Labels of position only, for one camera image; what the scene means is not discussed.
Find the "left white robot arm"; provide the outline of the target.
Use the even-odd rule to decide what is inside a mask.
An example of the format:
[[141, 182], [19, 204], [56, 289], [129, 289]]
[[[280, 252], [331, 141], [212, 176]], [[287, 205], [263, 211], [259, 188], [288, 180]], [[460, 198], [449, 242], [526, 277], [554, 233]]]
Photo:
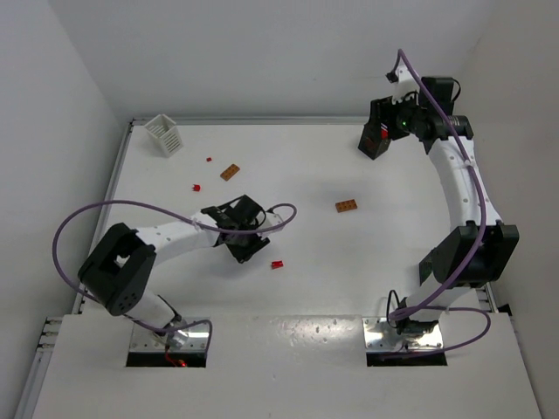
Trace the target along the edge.
[[165, 299], [147, 289], [153, 269], [186, 253], [227, 247], [243, 264], [270, 243], [283, 219], [249, 196], [199, 210], [188, 222], [132, 229], [111, 226], [79, 269], [80, 282], [114, 317], [127, 316], [163, 330], [183, 323]]

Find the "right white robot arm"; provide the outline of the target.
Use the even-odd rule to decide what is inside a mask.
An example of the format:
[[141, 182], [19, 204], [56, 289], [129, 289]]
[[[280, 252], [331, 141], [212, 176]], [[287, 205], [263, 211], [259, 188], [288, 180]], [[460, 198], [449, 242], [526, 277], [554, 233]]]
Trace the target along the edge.
[[431, 331], [468, 290], [500, 278], [520, 233], [491, 203], [476, 163], [472, 125], [453, 112], [459, 82], [415, 80], [404, 65], [387, 79], [394, 93], [371, 101], [358, 148], [375, 160], [393, 141], [415, 136], [437, 171], [450, 217], [449, 234], [418, 265], [418, 290], [387, 316], [398, 333], [419, 335]]

